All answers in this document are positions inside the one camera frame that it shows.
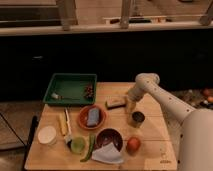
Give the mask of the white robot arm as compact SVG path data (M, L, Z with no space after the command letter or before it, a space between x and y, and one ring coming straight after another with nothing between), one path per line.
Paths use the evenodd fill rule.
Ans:
M131 103L146 93L182 126L177 171L213 171L213 110L196 109L159 86L156 73L140 73L127 91Z

